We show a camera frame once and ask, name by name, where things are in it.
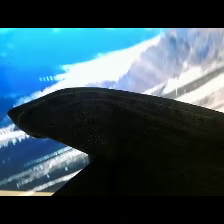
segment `mountain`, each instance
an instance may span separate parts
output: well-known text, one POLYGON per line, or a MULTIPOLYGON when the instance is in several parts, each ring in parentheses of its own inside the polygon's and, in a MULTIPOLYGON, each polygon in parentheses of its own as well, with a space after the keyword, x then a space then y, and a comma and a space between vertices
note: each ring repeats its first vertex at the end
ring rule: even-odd
POLYGON ((223 59, 223 28, 170 29, 157 45, 142 52, 112 88, 142 93, 192 67, 205 70, 223 59))

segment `textured black surface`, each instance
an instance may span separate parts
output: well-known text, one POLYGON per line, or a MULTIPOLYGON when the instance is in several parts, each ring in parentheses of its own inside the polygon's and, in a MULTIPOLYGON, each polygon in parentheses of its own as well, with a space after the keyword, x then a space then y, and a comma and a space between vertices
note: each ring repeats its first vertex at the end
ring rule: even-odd
POLYGON ((71 189, 74 195, 224 194, 222 113, 125 91, 71 88, 8 115, 34 137, 95 157, 56 195, 71 189))

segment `black object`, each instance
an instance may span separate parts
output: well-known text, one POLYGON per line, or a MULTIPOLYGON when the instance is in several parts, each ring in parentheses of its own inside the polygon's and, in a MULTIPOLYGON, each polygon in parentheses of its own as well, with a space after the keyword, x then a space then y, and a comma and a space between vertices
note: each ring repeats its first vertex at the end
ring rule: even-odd
POLYGON ((103 88, 59 90, 11 109, 27 134, 93 161, 54 195, 224 195, 224 115, 103 88))

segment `blue water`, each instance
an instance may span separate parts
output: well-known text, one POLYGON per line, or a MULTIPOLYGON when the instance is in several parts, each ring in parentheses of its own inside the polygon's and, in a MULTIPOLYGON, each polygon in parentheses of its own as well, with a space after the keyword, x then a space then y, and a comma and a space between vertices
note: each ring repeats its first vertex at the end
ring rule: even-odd
POLYGON ((39 77, 62 73, 60 65, 128 48, 165 29, 18 28, 0 32, 0 96, 28 94, 52 85, 39 77))

